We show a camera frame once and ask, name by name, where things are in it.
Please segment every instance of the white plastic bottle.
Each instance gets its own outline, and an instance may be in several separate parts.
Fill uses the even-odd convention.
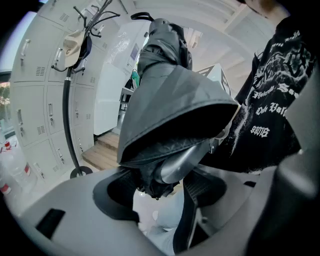
[[[15,213],[18,209],[19,198],[22,188],[14,180],[14,178],[5,169],[0,160],[0,191],[4,195],[5,202],[10,208],[11,212]]]
[[[22,187],[23,192],[29,193],[37,183],[37,176],[30,169],[25,156],[17,141],[11,145],[9,141],[1,150],[3,164],[10,175]]]

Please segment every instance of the window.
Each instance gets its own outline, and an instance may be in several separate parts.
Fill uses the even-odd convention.
[[[0,73],[0,127],[6,139],[14,135],[10,107],[9,73]]]

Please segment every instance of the green object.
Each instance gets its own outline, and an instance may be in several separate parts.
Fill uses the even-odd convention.
[[[139,87],[140,84],[140,76],[138,75],[137,71],[133,71],[132,75],[131,75],[132,79],[135,81],[136,83],[136,87]]]

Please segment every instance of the locker door handle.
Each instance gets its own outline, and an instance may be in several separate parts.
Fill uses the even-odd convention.
[[[81,149],[81,152],[83,153],[83,152],[84,152],[84,150],[82,149],[82,145],[81,145],[80,138],[78,138],[78,140],[79,140],[79,148]]]
[[[101,27],[98,29],[98,34],[102,32],[102,30],[105,28],[105,25],[101,25]]]
[[[52,103],[49,103],[49,118],[50,118],[50,121],[51,121],[51,126],[53,125],[53,121],[54,121],[54,114],[53,114],[53,104]]]
[[[87,65],[87,58],[85,58],[84,60],[83,60],[83,63],[82,63],[82,68],[85,68],[86,67],[86,65]]]
[[[58,156],[59,156],[61,162],[62,162],[63,164],[65,164],[65,160],[64,160],[64,158],[63,158],[63,156],[62,156],[62,154],[61,154],[61,152],[60,152],[60,148],[58,148],[56,151],[58,152]]]
[[[21,60],[21,65],[23,65],[24,63],[24,57],[26,56],[26,50],[28,48],[28,45],[30,44],[31,40],[30,39],[26,39],[25,42],[24,42],[24,45],[22,47],[22,51],[21,51],[21,57],[20,57],[20,60]]]
[[[55,53],[55,57],[54,57],[54,61],[58,62],[60,60],[61,57],[61,53],[62,53],[63,49],[62,48],[58,48],[56,53]]]
[[[78,101],[75,101],[75,115],[76,118],[78,118],[79,112],[78,112]]]
[[[22,121],[21,109],[18,109],[16,112],[18,113],[19,125],[22,126],[24,124],[24,122]]]
[[[33,163],[33,166],[35,167],[36,171],[41,175],[43,179],[45,179],[44,173],[42,172],[39,164],[37,162]]]
[[[20,126],[20,134],[21,134],[21,137],[23,137],[24,136],[24,128],[22,125],[24,124],[24,122],[22,120],[21,109],[18,109],[16,112],[18,115],[18,124]]]

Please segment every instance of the red label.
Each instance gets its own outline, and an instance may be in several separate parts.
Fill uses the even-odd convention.
[[[26,175],[28,175],[28,176],[30,175],[30,167],[28,164],[26,164],[26,166],[24,167],[24,171],[25,171]]]
[[[11,188],[7,185],[7,184],[4,184],[4,186],[2,188],[0,188],[0,191],[4,194],[4,195],[7,195],[10,193],[11,191]]]

